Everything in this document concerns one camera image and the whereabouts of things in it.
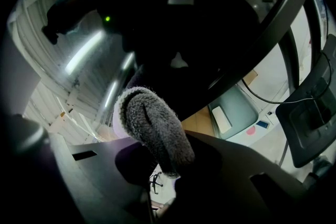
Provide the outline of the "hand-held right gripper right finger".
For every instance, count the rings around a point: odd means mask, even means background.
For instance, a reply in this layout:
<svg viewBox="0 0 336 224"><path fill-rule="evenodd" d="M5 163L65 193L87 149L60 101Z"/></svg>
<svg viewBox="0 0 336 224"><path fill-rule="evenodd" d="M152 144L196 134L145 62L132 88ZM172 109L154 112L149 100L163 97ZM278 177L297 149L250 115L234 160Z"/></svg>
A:
<svg viewBox="0 0 336 224"><path fill-rule="evenodd" d="M195 163L176 183L174 223L294 223L310 211L303 184L255 150L187 133Z"/></svg>

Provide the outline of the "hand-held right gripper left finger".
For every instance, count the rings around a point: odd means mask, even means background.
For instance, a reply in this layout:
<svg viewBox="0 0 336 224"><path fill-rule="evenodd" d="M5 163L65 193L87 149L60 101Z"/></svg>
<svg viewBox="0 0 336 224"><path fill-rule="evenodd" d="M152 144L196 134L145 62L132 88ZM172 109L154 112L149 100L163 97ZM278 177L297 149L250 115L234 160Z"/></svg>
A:
<svg viewBox="0 0 336 224"><path fill-rule="evenodd" d="M115 158L133 145L131 138L84 145L67 145L63 136L50 136L62 178L85 223L153 223L146 188L127 182Z"/></svg>

